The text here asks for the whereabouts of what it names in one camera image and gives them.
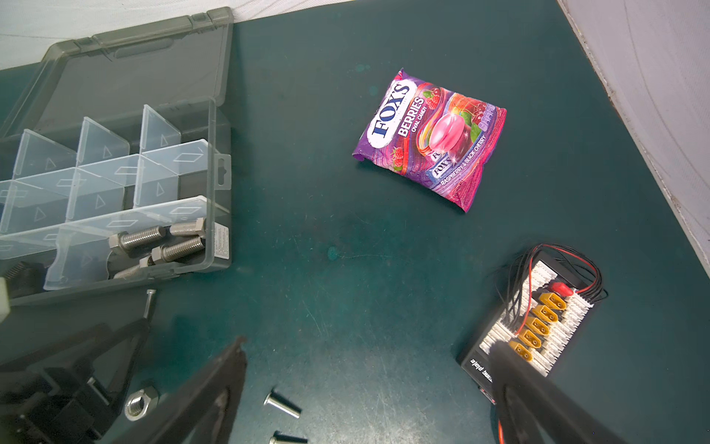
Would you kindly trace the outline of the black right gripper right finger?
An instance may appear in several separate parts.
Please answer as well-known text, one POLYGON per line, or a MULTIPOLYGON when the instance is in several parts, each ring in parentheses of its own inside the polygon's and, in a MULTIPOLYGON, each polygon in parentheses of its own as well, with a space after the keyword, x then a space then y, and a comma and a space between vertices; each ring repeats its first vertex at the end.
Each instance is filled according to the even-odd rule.
POLYGON ((508 344, 495 343, 490 349, 489 362, 504 442, 623 442, 538 373, 508 344))

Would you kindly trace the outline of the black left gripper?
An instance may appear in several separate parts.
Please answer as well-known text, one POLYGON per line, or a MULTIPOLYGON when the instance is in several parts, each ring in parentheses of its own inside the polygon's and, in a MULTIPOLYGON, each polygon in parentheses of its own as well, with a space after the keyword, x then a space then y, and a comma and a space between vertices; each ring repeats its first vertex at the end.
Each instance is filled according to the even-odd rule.
POLYGON ((140 318, 116 331, 98 324, 1 364, 3 443, 94 443, 123 409, 139 353, 150 332, 140 318), (112 379, 94 363, 120 345, 112 379))

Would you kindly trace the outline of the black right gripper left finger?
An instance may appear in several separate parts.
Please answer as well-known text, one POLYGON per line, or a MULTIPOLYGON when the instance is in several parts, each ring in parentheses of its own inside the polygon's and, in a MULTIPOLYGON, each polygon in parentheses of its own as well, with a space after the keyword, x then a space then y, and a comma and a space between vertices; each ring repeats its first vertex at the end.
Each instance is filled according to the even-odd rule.
POLYGON ((118 443, 227 443, 244 389, 246 338, 237 338, 118 443))

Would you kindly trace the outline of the silver hex bolt pair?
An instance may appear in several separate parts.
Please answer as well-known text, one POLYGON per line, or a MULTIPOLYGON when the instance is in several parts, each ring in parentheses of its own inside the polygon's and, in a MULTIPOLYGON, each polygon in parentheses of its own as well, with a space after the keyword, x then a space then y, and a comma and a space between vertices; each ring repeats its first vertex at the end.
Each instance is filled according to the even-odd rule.
POLYGON ((194 255, 205 249, 203 238, 196 236, 184 242, 168 246, 158 246, 153 248, 151 253, 139 260, 138 264, 116 273, 113 279, 128 279, 136 275, 139 271, 151 266, 176 262, 178 259, 194 255))

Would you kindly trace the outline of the silver hex nut middle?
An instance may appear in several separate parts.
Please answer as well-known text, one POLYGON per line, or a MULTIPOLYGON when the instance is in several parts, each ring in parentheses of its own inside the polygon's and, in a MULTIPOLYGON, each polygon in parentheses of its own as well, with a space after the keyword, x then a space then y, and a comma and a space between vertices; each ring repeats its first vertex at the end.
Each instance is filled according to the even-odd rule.
POLYGON ((142 388, 129 395, 124 405, 124 414, 131 422, 139 421, 158 406, 159 393, 152 387, 142 388))

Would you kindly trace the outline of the small silver screw pair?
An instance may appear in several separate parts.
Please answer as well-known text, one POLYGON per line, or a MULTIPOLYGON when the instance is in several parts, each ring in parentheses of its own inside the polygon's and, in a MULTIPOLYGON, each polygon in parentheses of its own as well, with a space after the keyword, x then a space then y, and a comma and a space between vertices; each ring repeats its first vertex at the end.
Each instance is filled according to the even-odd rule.
POLYGON ((312 443, 304 419, 308 401, 301 392, 269 387, 261 398, 261 406, 272 429, 273 442, 312 443))

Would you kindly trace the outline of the small silver screw by box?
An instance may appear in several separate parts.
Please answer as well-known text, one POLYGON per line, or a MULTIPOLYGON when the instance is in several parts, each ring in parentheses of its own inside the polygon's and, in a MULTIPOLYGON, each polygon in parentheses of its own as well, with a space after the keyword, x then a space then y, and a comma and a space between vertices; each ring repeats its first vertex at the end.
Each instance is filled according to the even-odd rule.
POLYGON ((144 308, 144 313, 143 317, 150 321, 153 316, 153 310, 155 310, 155 296, 156 296, 157 290, 156 289, 148 289, 146 290, 146 305, 144 308))

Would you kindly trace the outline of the grey plastic organizer box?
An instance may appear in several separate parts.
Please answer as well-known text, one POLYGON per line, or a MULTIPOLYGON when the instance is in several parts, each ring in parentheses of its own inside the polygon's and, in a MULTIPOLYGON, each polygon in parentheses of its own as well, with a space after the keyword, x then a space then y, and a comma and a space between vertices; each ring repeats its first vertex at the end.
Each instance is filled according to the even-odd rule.
POLYGON ((228 7, 54 44, 1 129, 1 289, 11 305, 230 266, 228 7), (206 218, 205 249, 121 270, 206 218), (112 234, 166 228, 113 253, 112 234))

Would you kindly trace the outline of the purple Fox's candy bag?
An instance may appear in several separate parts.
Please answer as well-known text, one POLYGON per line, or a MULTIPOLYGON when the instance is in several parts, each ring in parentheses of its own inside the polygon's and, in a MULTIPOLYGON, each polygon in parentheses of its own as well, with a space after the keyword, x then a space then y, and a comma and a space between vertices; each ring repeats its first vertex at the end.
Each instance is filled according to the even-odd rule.
POLYGON ((506 109, 400 70, 352 153, 470 210, 506 109))

